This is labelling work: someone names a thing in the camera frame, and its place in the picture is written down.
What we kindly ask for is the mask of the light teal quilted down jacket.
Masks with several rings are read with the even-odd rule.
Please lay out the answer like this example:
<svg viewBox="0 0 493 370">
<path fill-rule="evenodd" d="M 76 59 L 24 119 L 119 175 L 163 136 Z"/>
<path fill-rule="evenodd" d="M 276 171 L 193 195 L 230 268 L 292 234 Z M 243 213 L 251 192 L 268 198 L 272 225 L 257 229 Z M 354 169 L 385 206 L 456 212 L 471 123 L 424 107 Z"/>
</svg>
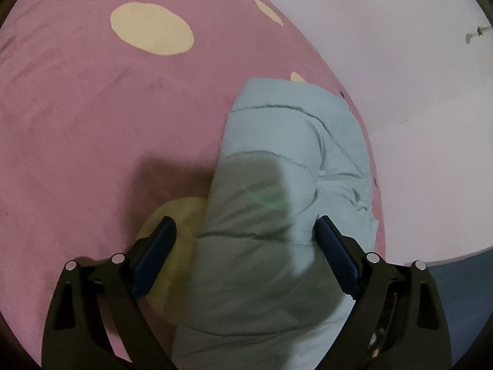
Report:
<svg viewBox="0 0 493 370">
<path fill-rule="evenodd" d="M 227 119 L 172 359 L 180 369 L 313 369 L 352 298 L 312 229 L 329 216 L 376 242 L 370 160 L 348 104 L 315 85 L 250 79 Z"/>
</svg>

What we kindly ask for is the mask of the blue fabric item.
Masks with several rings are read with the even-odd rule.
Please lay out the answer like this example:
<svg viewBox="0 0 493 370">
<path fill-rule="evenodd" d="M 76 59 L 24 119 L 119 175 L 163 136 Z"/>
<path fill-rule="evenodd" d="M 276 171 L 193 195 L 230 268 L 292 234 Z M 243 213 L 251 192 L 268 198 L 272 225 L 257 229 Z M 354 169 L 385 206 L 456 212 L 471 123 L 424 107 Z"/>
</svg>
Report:
<svg viewBox="0 0 493 370">
<path fill-rule="evenodd" d="M 492 250 L 428 268 L 449 329 L 453 369 L 492 368 Z"/>
</svg>

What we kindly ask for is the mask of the pink polka dot bedspread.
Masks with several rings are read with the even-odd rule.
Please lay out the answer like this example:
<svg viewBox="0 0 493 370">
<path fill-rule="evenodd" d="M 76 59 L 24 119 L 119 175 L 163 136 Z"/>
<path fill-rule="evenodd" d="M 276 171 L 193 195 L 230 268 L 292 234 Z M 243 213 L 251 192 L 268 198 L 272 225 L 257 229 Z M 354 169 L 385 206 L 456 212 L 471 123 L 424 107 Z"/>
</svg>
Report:
<svg viewBox="0 0 493 370">
<path fill-rule="evenodd" d="M 379 222 L 362 119 L 268 0 L 14 4 L 1 28 L 1 313 L 35 363 L 65 264 L 126 253 L 166 216 L 176 242 L 139 307 L 174 363 L 227 119 L 250 79 L 315 85 L 348 104 Z"/>
</svg>

